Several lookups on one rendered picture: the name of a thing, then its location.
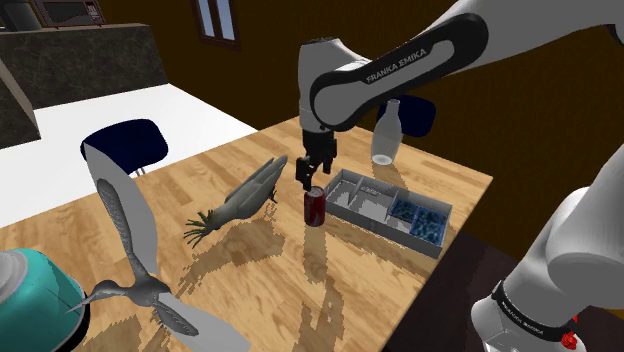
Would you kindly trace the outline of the dark stone kitchen counter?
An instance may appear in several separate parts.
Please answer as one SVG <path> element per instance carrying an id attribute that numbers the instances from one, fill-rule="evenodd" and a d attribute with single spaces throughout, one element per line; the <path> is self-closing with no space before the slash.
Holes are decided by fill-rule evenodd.
<path id="1" fill-rule="evenodd" d="M 41 138 L 36 109 L 167 82 L 145 24 L 0 32 L 0 150 Z"/>

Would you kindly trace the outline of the dark blue chair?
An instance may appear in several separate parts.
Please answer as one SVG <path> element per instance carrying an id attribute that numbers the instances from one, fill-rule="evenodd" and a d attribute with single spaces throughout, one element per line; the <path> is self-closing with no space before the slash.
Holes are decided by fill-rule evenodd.
<path id="1" fill-rule="evenodd" d="M 143 118 L 122 121 L 87 136 L 80 145 L 82 157 L 87 160 L 85 144 L 106 154 L 128 175 L 163 160 L 169 152 L 158 126 Z"/>
<path id="2" fill-rule="evenodd" d="M 398 98 L 398 117 L 402 133 L 411 137 L 424 137 L 433 126 L 436 117 L 436 106 L 431 101 L 412 95 Z"/>

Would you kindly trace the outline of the grey cockatoo figure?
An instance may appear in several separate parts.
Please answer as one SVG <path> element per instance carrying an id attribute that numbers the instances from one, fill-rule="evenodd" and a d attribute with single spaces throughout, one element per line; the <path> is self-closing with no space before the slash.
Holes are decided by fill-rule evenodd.
<path id="1" fill-rule="evenodd" d="M 228 222 L 252 217 L 267 200 L 276 203 L 276 183 L 287 162 L 287 155 L 277 159 L 270 158 L 237 186 L 221 206 L 209 210 L 206 214 L 198 212 L 199 220 L 189 219 L 186 225 L 192 226 L 192 229 L 184 233 L 184 238 L 189 237 L 188 244 L 195 240 L 193 247 L 196 247 L 204 237 L 219 230 Z"/>

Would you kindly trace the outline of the brown framed window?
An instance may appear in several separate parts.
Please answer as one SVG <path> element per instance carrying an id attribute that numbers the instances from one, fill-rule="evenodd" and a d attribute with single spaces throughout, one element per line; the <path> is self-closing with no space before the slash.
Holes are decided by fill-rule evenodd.
<path id="1" fill-rule="evenodd" d="M 242 50 L 235 0 L 190 0 L 199 40 L 240 52 Z"/>

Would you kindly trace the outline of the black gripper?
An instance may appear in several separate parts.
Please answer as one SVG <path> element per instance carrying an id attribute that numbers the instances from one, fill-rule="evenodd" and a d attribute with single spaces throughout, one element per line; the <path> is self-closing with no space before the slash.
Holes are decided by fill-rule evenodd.
<path id="1" fill-rule="evenodd" d="M 314 159 L 322 160 L 322 172 L 330 174 L 332 163 L 337 156 L 337 139 L 332 130 L 321 132 L 303 130 L 302 139 L 306 156 L 298 157 L 296 160 L 295 179 L 302 184 L 305 191 L 310 191 L 312 177 L 318 168 Z"/>

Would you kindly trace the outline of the wooden table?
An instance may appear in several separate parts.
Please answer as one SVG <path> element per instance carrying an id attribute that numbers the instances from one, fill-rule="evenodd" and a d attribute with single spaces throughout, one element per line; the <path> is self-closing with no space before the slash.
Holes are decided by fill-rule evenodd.
<path id="1" fill-rule="evenodd" d="M 402 145 L 395 163 L 370 160 L 372 133 L 337 134 L 332 174 L 342 168 L 452 205 L 444 255 L 493 177 Z M 289 155 L 275 205 L 233 221 L 192 249 L 184 223 L 216 208 L 271 156 Z M 378 352 L 440 259 L 396 245 L 327 215 L 308 227 L 303 192 L 294 180 L 302 155 L 298 119 L 281 122 L 137 179 L 159 234 L 160 279 L 182 302 L 240 331 L 250 352 Z M 0 249 L 32 247 L 90 293 L 102 279 L 133 282 L 119 235 L 97 194 L 0 228 Z M 151 310 L 129 299 L 94 302 L 78 352 L 192 352 L 158 330 Z"/>

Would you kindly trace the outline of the microwave oven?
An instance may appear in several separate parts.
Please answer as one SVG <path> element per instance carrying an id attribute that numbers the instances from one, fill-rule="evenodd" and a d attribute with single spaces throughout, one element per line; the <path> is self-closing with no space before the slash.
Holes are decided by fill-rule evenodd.
<path id="1" fill-rule="evenodd" d="M 44 27 L 106 24 L 97 0 L 30 0 Z"/>

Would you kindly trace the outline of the red soda can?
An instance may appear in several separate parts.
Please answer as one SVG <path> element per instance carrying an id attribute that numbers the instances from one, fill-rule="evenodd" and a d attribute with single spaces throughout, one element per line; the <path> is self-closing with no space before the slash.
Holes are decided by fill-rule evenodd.
<path id="1" fill-rule="evenodd" d="M 312 186 L 304 194 L 304 221 L 308 226 L 318 227 L 324 223 L 326 194 L 323 188 Z"/>

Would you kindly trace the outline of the teal round pot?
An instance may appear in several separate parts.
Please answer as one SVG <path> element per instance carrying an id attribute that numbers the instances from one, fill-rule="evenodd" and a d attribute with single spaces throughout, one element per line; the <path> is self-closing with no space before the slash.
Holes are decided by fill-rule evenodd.
<path id="1" fill-rule="evenodd" d="M 0 251 L 0 352 L 72 352 L 90 325 L 81 285 L 41 252 Z"/>

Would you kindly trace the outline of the clear glass bottle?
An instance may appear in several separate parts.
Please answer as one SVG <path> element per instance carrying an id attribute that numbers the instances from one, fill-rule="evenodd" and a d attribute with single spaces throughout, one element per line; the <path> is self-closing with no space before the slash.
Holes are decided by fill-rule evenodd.
<path id="1" fill-rule="evenodd" d="M 390 165 L 397 155 L 403 139 L 399 107 L 398 99 L 389 100 L 385 113 L 376 123 L 371 142 L 371 159 L 375 164 Z"/>

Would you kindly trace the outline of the grey divided organizer tray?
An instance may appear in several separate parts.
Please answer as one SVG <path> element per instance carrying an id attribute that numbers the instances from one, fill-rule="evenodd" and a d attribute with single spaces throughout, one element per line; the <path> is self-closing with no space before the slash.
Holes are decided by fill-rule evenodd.
<path id="1" fill-rule="evenodd" d="M 450 204 L 347 169 L 325 193 L 327 213 L 431 258 L 440 256 Z"/>

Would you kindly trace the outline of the grey hummingbird figure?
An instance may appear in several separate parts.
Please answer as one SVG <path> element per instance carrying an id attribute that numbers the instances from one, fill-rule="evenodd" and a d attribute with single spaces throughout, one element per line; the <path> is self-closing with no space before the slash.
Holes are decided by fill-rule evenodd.
<path id="1" fill-rule="evenodd" d="M 152 276 L 135 254 L 132 242 L 132 231 L 119 194 L 114 186 L 107 180 L 100 178 L 96 181 L 96 188 L 120 235 L 124 252 L 134 274 L 135 282 L 129 287 L 122 287 L 113 280 L 103 280 L 94 286 L 88 297 L 70 308 L 68 312 L 75 311 L 96 300 L 102 300 L 113 296 L 125 296 L 138 306 L 152 307 L 153 314 L 159 317 L 161 325 L 186 336 L 198 336 L 199 330 L 194 325 L 160 300 L 159 295 L 162 293 L 170 293 L 171 289 L 165 283 Z"/>

